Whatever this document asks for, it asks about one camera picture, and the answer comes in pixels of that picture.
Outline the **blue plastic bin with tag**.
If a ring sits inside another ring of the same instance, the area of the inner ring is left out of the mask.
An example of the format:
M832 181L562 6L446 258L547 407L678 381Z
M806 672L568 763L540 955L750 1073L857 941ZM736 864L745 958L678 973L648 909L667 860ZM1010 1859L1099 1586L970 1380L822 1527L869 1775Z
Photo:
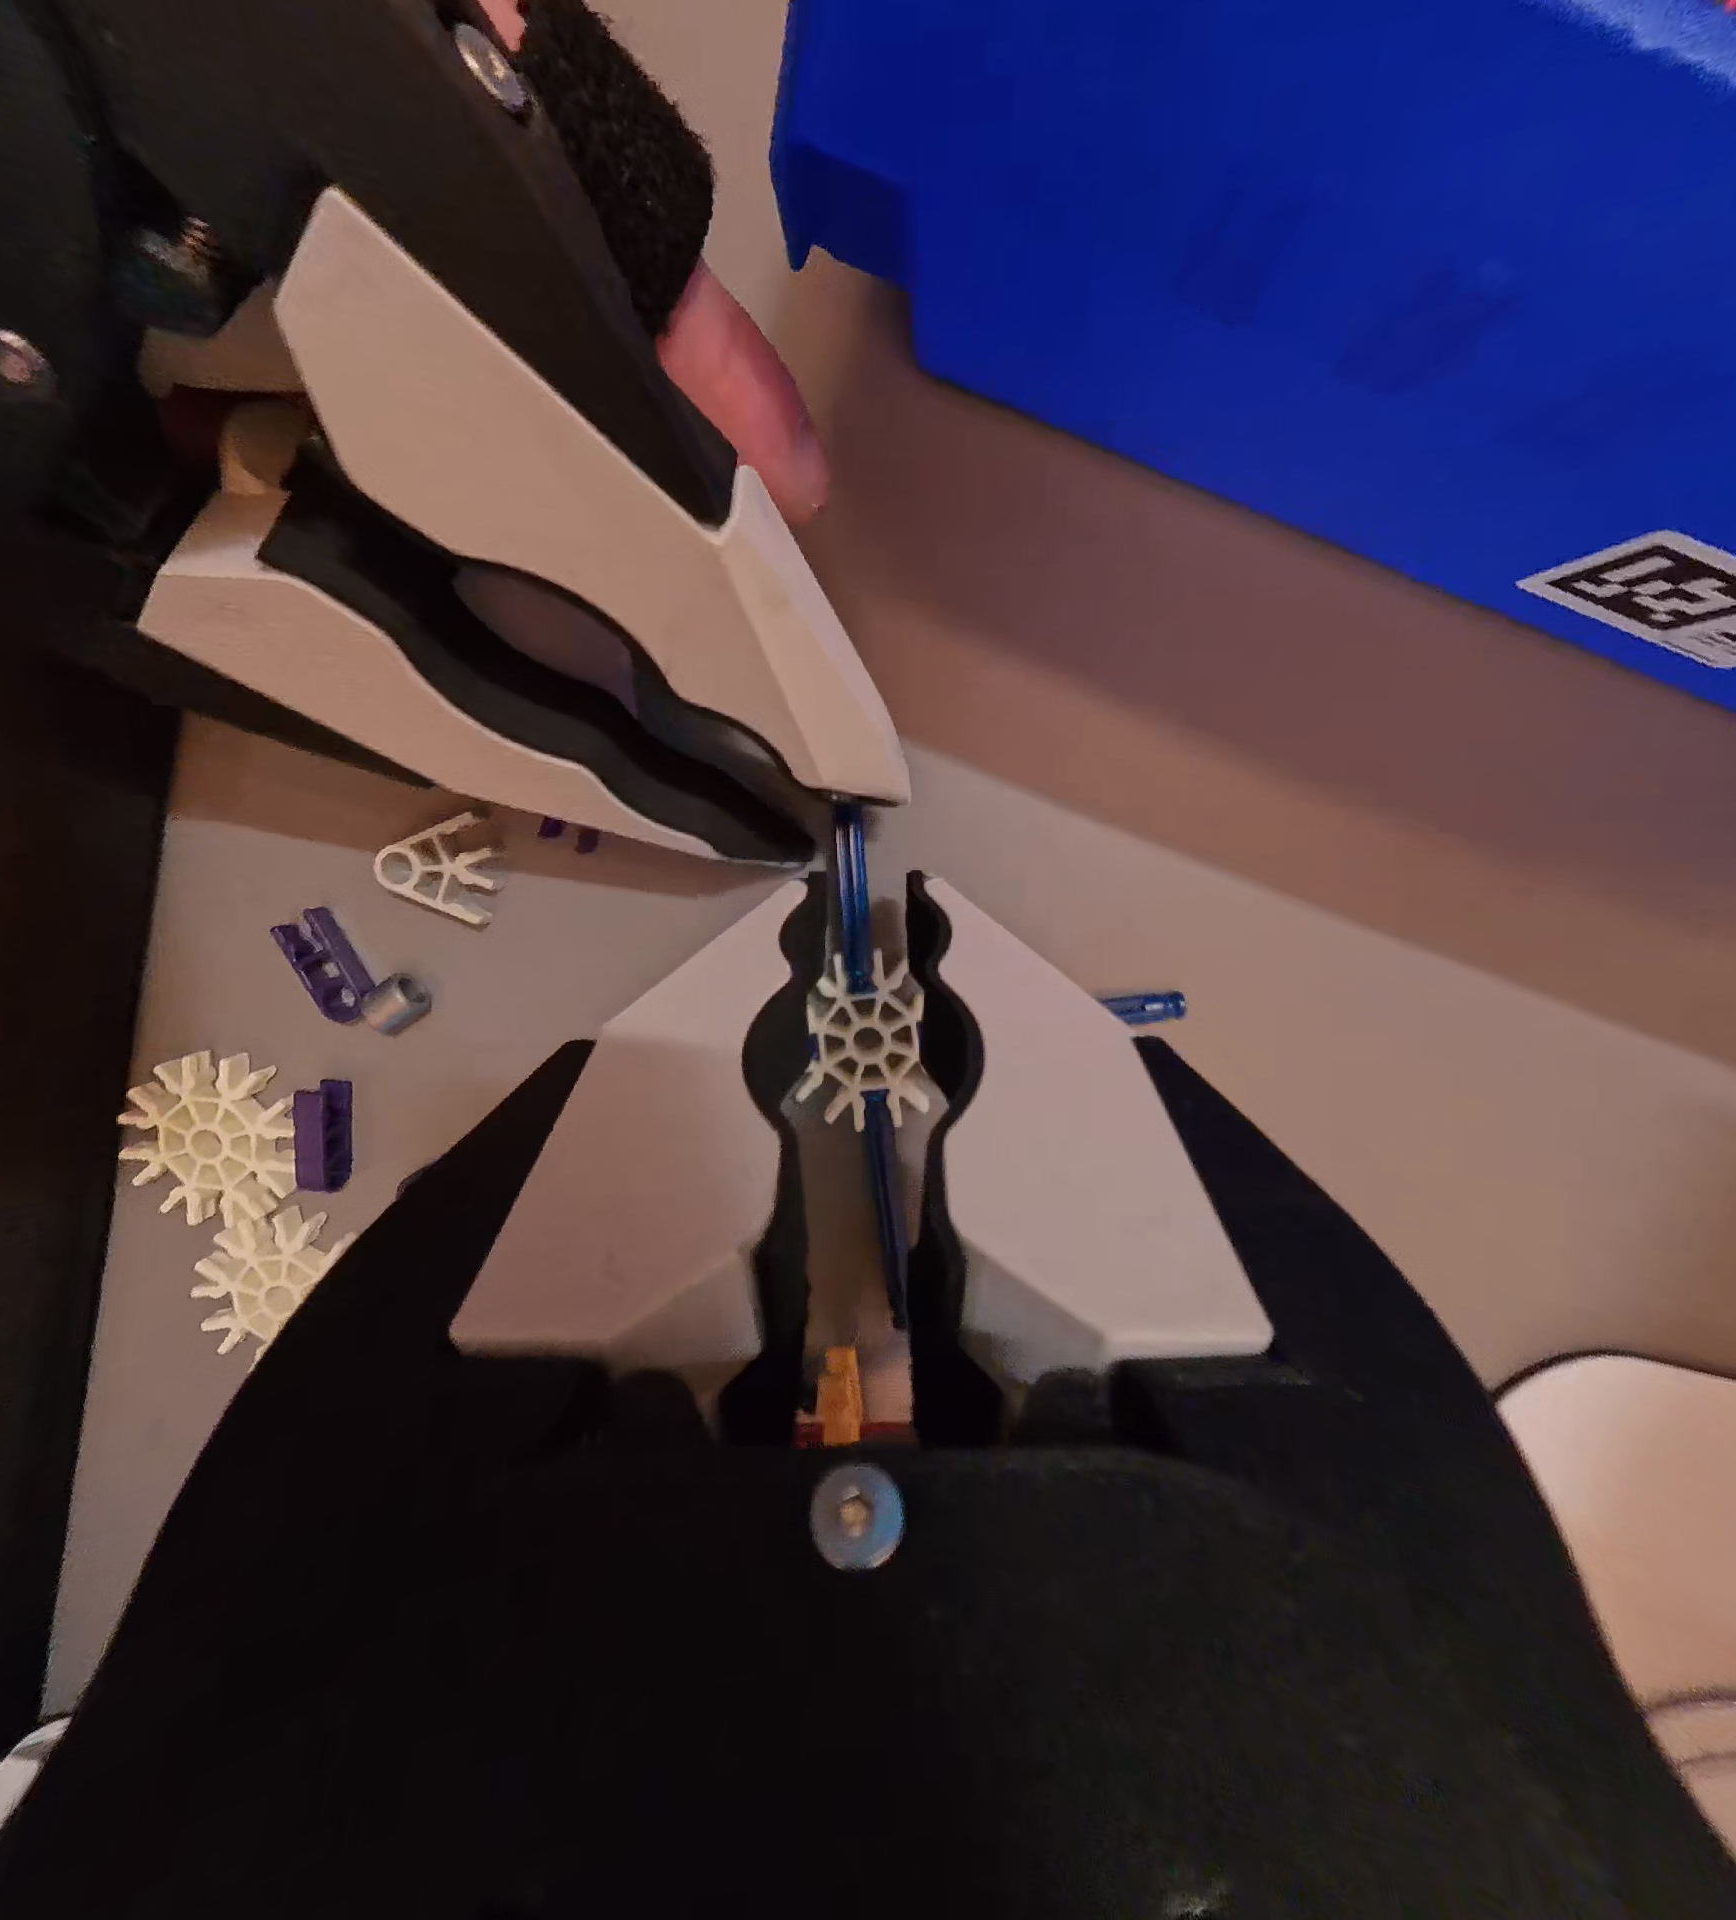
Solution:
M1736 714L1736 6L797 2L771 173L939 379Z

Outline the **small white snowflake connector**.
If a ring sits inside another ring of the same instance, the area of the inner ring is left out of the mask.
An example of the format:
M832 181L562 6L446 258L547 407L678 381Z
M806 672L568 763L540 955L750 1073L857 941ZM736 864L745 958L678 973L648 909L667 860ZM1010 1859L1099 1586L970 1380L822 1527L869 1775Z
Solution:
M806 998L809 1060L792 1097L816 1106L825 1126L849 1122L865 1133L880 1104L894 1128L929 1113L922 1063L927 994L905 961L875 952L865 979L834 954Z

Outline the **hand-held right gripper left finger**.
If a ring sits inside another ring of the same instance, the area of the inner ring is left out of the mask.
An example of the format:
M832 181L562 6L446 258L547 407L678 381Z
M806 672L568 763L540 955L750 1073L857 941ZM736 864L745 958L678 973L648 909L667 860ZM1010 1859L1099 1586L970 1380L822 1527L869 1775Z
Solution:
M809 1373L792 1097L829 958L822 882L777 886L608 1019L451 1324L458 1352L671 1373L717 1428L788 1428Z

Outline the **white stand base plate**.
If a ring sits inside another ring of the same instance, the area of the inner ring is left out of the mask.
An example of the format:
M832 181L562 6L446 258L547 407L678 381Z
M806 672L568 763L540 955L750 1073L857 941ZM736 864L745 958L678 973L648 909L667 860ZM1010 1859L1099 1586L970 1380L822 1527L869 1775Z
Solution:
M1736 1858L1736 1378L1573 1356L1499 1411L1655 1739Z

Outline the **colourful toy car frame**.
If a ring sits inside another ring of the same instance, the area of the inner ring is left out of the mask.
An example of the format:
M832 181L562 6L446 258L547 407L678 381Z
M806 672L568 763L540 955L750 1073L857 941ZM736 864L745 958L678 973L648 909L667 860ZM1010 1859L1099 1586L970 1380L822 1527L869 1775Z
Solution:
M826 1345L810 1359L795 1409L791 1445L798 1451L911 1447L919 1442L908 1349L902 1341L865 1352Z

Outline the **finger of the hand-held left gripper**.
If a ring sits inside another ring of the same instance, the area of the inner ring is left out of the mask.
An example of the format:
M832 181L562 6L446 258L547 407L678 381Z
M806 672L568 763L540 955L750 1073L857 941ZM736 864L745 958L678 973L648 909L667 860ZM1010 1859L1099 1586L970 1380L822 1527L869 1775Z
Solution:
M812 802L578 594L372 502L298 395L235 395L214 490L142 638L342 748L478 804L736 866L809 866Z
M274 316L379 508L461 559L568 589L802 787L911 800L894 717L753 467L722 525L691 515L340 187L316 198Z

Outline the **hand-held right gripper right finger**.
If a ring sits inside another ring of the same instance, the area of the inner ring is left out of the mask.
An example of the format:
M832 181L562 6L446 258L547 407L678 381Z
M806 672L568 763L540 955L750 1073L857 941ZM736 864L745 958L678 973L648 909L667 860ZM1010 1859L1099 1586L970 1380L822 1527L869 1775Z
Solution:
M1004 1420L1131 1362L1253 1362L1274 1327L1148 1044L940 875L906 878L929 1133L908 1259L912 1413Z

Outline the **large white snowflake connector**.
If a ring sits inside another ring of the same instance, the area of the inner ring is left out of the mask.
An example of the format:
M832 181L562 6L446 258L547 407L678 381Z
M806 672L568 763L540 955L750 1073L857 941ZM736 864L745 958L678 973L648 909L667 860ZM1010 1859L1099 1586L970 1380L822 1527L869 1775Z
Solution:
M203 1331L214 1352L249 1348L255 1359L264 1356L356 1237L329 1237L329 1214L298 1203L237 1220L212 1235L208 1256L194 1263L191 1297L212 1308Z
M294 1195L292 1099L269 1097L277 1067L199 1049L160 1062L127 1091L117 1152L134 1188L160 1188L160 1212L189 1227L259 1222Z

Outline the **white fan connector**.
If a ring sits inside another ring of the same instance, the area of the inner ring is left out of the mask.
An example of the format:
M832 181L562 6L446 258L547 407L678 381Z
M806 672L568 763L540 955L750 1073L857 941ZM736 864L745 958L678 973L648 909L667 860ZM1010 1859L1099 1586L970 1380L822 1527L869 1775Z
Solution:
M377 886L453 923L492 926L506 883L503 845L485 808L467 808L391 840L372 854Z

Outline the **person's left hand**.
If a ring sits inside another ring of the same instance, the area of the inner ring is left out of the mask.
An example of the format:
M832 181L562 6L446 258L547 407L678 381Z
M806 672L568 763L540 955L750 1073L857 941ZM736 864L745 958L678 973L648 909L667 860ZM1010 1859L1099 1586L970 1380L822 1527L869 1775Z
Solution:
M804 394L760 324L700 260L657 341L673 384L726 438L791 525L830 497L832 467Z

